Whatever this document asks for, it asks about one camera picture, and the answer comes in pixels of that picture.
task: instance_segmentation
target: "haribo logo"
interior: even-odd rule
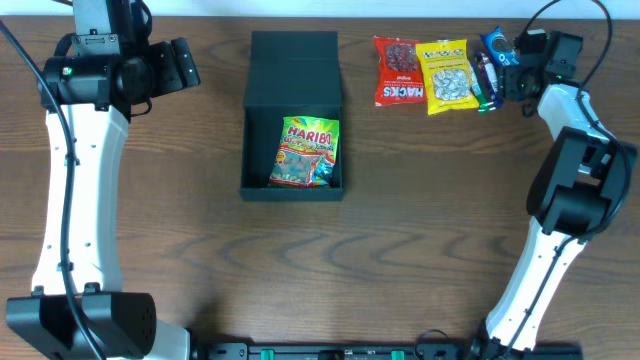
[[[331,144],[331,134],[320,131],[305,131],[295,126],[289,126],[287,135],[296,136],[303,140],[312,141],[318,144]]]

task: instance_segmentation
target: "gummy candy bag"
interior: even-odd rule
[[[269,184],[299,188],[329,185],[339,135],[338,120],[285,117]]]

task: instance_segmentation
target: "box lid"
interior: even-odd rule
[[[254,31],[244,106],[342,106],[336,32]]]

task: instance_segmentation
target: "snack bag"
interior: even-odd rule
[[[469,75],[471,75],[471,91],[473,91],[473,95],[476,97],[476,100],[478,100],[478,105],[480,105],[478,112],[485,113],[487,111],[495,110],[495,107],[492,107],[493,103],[489,103],[482,93],[482,87],[478,82],[478,77],[471,66],[471,62],[469,60],[467,60],[467,62],[469,63]]]
[[[424,84],[415,48],[419,41],[374,36],[373,43],[380,55],[376,106],[424,101]]]
[[[429,115],[479,106],[471,94],[467,40],[418,44],[416,51],[424,74]]]
[[[489,60],[489,57],[482,51],[476,52],[476,61],[478,63],[478,68],[482,73],[482,78],[489,88],[489,98],[491,99],[491,101],[493,101],[496,109],[501,108],[504,101],[502,100],[502,97],[500,97],[498,74],[496,74],[496,68],[491,63],[491,60]]]
[[[509,44],[509,40],[504,36],[502,30],[500,30],[500,26],[497,26],[493,32],[487,35],[480,35],[480,38],[498,66],[520,64],[516,51]]]
[[[338,120],[285,117],[269,184],[299,188],[329,185],[339,135]]]

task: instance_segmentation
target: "green connector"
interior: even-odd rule
[[[262,350],[260,352],[260,360],[273,360],[276,357],[276,352],[273,350]]]
[[[392,351],[391,352],[391,360],[404,360],[404,351]]]

